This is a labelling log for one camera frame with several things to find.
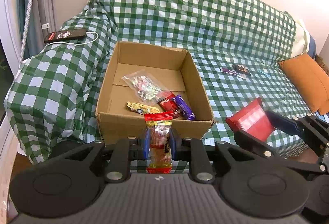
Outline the red snack packet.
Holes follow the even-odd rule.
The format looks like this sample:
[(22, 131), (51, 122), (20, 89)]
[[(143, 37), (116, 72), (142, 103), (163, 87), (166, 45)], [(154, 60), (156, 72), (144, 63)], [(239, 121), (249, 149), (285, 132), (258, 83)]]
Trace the red snack packet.
[(231, 117), (227, 117), (225, 122), (234, 133), (239, 130), (246, 131), (263, 142), (275, 131), (275, 127), (272, 126), (263, 110), (260, 97), (254, 99)]

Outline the red yellow snack bar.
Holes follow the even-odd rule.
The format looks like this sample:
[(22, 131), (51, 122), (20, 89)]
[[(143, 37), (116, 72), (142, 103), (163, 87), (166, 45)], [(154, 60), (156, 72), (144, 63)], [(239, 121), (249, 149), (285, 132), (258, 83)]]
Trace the red yellow snack bar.
[(147, 171), (150, 174), (168, 174), (172, 169), (170, 131), (173, 111), (145, 114), (144, 120), (150, 131), (150, 163)]

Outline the purple chocolate bar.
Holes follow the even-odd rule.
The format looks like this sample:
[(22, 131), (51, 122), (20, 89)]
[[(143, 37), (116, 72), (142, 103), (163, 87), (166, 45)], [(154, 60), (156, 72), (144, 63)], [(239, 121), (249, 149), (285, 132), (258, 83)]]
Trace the purple chocolate bar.
[(184, 101), (181, 95), (177, 95), (172, 98), (176, 105), (182, 111), (182, 114), (186, 120), (196, 120), (195, 114), (188, 104)]

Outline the dark red chocolate packet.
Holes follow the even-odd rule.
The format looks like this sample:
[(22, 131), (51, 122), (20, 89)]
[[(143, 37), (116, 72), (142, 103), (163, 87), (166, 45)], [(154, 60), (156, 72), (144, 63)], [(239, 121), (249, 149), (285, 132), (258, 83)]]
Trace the dark red chocolate packet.
[(175, 94), (171, 91), (164, 90), (161, 93), (161, 97), (158, 100), (158, 105), (164, 111), (173, 111), (173, 118), (183, 117), (182, 111), (177, 106), (173, 98), (176, 97)]

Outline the yellow gold snack bar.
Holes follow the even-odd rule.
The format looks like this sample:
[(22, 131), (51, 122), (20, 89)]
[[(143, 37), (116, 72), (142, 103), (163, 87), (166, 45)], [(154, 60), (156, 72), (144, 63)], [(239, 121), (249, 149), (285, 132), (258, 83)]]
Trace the yellow gold snack bar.
[(141, 103), (131, 103), (129, 101), (127, 102), (127, 107), (130, 108), (131, 111), (136, 112), (141, 115), (157, 114), (157, 113), (161, 112), (156, 107), (152, 107), (152, 106), (141, 104)]

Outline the light blue thin stick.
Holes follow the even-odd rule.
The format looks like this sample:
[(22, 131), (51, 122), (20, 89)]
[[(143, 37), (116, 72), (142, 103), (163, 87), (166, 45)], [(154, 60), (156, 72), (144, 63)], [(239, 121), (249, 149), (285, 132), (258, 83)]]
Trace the light blue thin stick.
[(270, 74), (268, 74), (264, 70), (258, 69), (258, 72), (260, 72), (261, 74), (265, 75), (267, 78), (271, 78), (272, 77)]

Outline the clear bag of candies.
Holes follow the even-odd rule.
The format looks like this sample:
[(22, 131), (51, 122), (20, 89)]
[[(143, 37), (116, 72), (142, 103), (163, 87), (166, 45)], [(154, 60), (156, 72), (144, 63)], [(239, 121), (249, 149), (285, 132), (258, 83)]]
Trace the clear bag of candies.
[(142, 69), (122, 76), (122, 80), (135, 92), (137, 98), (144, 104), (158, 103), (165, 87), (146, 70)]

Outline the purple white stick packet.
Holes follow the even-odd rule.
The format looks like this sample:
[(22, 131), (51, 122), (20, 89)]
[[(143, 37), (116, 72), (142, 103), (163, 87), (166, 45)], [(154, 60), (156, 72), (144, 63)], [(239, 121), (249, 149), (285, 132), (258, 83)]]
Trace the purple white stick packet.
[(230, 76), (235, 76), (235, 77), (238, 77), (238, 78), (242, 78), (242, 79), (247, 79), (247, 76), (245, 74), (241, 74), (235, 70), (230, 70), (228, 68), (225, 68), (225, 67), (221, 67), (220, 68), (220, 71), (224, 74), (228, 74)]

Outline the black biscuit packet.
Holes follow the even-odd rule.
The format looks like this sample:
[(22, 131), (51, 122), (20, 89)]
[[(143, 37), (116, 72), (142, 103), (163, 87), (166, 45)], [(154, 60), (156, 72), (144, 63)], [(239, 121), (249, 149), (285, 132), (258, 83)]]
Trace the black biscuit packet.
[(250, 71), (244, 65), (233, 65), (233, 68), (236, 72), (250, 76)]

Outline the orange cushion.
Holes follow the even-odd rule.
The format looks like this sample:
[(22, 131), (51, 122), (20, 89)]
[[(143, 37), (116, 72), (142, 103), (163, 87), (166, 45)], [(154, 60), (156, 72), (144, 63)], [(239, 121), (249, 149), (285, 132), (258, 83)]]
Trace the orange cushion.
[(309, 55), (280, 61), (280, 68), (297, 88), (311, 112), (328, 113), (328, 74)]

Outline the open cardboard box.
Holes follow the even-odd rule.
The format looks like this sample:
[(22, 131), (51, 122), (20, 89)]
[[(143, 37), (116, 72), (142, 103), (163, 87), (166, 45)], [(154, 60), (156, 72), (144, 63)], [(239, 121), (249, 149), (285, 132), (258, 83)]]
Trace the open cardboard box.
[(172, 127), (182, 137), (201, 139), (213, 126), (214, 114), (204, 84), (189, 51), (144, 43), (116, 44), (100, 90), (95, 116), (106, 143), (139, 136), (146, 127), (144, 116), (128, 107), (140, 103), (161, 108), (171, 94), (180, 96), (194, 114), (182, 114)]

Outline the black smartphone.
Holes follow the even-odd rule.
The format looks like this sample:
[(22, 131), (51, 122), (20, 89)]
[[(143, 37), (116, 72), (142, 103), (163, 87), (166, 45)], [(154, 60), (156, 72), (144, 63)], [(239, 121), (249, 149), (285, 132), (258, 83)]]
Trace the black smartphone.
[(86, 28), (51, 32), (44, 38), (44, 43), (79, 40), (81, 38), (84, 38), (86, 36), (86, 33)]

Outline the white window door frame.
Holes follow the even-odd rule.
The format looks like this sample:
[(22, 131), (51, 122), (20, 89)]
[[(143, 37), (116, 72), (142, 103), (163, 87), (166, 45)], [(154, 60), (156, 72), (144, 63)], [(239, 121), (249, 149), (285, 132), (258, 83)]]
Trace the white window door frame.
[(1, 43), (11, 72), (15, 75), (21, 55), (18, 0), (1, 0)]

